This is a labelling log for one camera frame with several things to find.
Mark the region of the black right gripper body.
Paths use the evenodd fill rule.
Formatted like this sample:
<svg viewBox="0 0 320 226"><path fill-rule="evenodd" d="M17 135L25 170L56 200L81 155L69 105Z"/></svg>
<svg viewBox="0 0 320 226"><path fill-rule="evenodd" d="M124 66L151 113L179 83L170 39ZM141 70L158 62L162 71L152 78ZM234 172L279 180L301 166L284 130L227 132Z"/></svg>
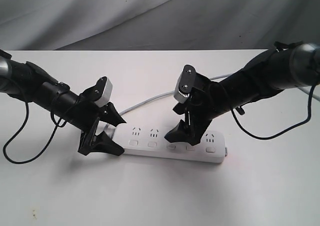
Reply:
<svg viewBox="0 0 320 226"><path fill-rule="evenodd" d="M200 143L214 118L230 110L227 97L219 83L200 74L195 77L186 108L190 119L186 141L192 146Z"/></svg>

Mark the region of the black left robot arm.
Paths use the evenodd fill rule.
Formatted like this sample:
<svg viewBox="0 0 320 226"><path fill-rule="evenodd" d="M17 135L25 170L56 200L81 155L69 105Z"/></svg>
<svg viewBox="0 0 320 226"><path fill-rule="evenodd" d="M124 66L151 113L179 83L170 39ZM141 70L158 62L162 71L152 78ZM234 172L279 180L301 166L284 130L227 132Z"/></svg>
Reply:
<svg viewBox="0 0 320 226"><path fill-rule="evenodd" d="M79 95L69 85L59 82L32 62L20 63L12 56L0 53L0 91L23 102L35 103L81 130L78 152L120 156L124 149L105 132L96 135L100 122L118 126L124 123L110 97L112 83L108 77L99 78L95 85Z"/></svg>

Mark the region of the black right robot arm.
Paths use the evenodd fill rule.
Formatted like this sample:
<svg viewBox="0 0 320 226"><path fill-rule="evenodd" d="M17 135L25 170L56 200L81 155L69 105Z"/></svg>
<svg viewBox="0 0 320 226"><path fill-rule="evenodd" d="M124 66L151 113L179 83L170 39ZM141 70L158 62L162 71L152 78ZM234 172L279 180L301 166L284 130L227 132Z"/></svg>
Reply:
<svg viewBox="0 0 320 226"><path fill-rule="evenodd" d="M274 97L285 89L310 87L307 118L273 136L257 137L271 140L308 123L314 89L320 83L320 47L314 43L274 43L252 58L243 68L220 82L198 73L192 65L185 65L174 90L177 104L173 111L184 115L176 127L164 137L170 143L200 143L212 120L227 113L244 115L243 106Z"/></svg>

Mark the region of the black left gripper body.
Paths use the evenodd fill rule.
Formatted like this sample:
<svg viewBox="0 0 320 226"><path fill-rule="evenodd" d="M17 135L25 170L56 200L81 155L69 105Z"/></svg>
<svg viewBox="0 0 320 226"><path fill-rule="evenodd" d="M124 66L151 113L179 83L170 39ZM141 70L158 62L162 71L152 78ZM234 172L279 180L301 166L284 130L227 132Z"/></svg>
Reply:
<svg viewBox="0 0 320 226"><path fill-rule="evenodd" d="M108 147L104 137L96 136L99 121L105 121L108 104L98 106L95 102L84 100L77 95L62 95L59 98L59 111L68 123L80 129L78 153L107 153Z"/></svg>

